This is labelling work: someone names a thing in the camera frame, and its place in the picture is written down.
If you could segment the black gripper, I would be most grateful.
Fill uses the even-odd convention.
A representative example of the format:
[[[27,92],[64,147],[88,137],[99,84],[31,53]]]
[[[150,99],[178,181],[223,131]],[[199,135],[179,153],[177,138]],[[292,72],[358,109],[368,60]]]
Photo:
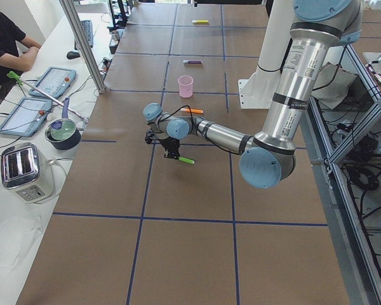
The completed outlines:
[[[165,138],[160,140],[160,144],[164,147],[164,157],[168,159],[179,159],[180,141],[174,138]]]

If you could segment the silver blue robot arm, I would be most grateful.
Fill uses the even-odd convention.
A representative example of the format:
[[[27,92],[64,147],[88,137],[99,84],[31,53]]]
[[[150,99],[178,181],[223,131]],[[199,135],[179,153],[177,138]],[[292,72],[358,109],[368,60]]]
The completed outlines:
[[[157,103],[143,115],[149,130],[145,142],[158,141],[165,158],[179,159],[180,140],[188,135],[240,155],[239,170],[253,187],[269,188],[287,178],[295,168],[293,138],[308,106],[329,48],[358,39],[362,1],[294,1],[290,27],[292,44],[262,131],[248,135],[208,121],[201,116],[175,116]]]

